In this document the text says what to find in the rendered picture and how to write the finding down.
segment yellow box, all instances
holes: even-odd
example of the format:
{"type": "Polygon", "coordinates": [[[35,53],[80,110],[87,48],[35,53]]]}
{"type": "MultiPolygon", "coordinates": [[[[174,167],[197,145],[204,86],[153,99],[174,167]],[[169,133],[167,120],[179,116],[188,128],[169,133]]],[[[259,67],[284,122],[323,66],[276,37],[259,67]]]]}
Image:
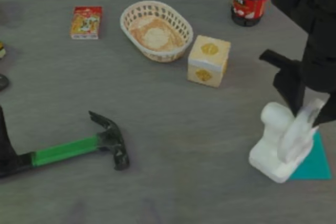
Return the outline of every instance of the yellow box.
{"type": "Polygon", "coordinates": [[[188,80],[218,88],[230,48],[230,42],[198,35],[188,58],[188,80]]]}

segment teal square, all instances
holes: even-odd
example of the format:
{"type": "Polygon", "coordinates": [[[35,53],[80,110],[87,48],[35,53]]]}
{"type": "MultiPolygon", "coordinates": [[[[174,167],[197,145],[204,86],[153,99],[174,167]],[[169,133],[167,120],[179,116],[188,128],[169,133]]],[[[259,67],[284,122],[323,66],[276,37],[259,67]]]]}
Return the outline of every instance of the teal square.
{"type": "Polygon", "coordinates": [[[331,179],[332,174],[325,154],[321,134],[317,132],[314,136],[313,149],[290,179],[331,179]]]}

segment hammer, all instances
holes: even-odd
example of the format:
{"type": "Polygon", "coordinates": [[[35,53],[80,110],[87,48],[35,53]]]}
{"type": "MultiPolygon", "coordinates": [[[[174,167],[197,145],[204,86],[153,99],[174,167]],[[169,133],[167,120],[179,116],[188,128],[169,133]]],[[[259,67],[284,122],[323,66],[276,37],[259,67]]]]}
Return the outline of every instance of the hammer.
{"type": "Polygon", "coordinates": [[[89,114],[92,121],[105,128],[104,132],[82,140],[17,155],[10,143],[3,109],[0,106],[0,178],[98,150],[112,153],[115,170],[127,169],[130,161],[118,126],[102,115],[91,111],[89,114]]]}

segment gray table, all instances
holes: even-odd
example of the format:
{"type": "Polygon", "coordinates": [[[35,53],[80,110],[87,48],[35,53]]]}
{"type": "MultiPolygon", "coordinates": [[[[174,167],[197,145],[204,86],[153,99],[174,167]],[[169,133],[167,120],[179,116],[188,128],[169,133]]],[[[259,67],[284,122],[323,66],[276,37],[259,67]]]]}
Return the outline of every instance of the gray table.
{"type": "MultiPolygon", "coordinates": [[[[1,224],[333,223],[334,180],[277,185],[253,169],[260,112],[283,103],[258,60],[267,48],[300,58],[306,35],[274,8],[253,28],[232,23],[230,0],[159,0],[195,33],[232,42],[219,89],[186,80],[187,55],[151,62],[119,27],[140,0],[1,0],[0,63],[12,86],[0,93],[19,153],[93,135],[88,110],[120,124],[131,156],[127,172],[107,154],[89,154],[2,180],[1,224]],[[103,6],[101,39],[69,38],[76,5],[103,6]]],[[[321,127],[334,170],[332,124],[321,127]]]]}

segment wicker basket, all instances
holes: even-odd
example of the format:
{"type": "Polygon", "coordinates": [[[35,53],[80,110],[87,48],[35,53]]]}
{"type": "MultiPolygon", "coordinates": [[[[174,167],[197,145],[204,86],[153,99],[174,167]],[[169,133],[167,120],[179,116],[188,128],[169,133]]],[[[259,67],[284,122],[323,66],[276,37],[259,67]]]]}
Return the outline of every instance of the wicker basket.
{"type": "Polygon", "coordinates": [[[171,62],[183,56],[183,53],[193,40],[193,29],[177,11],[157,1],[141,1],[129,6],[120,17],[120,26],[127,37],[149,59],[157,62],[171,62]],[[172,51],[157,52],[143,47],[129,32],[129,28],[136,19],[155,16],[167,21],[177,33],[181,35],[184,45],[172,51]]]}

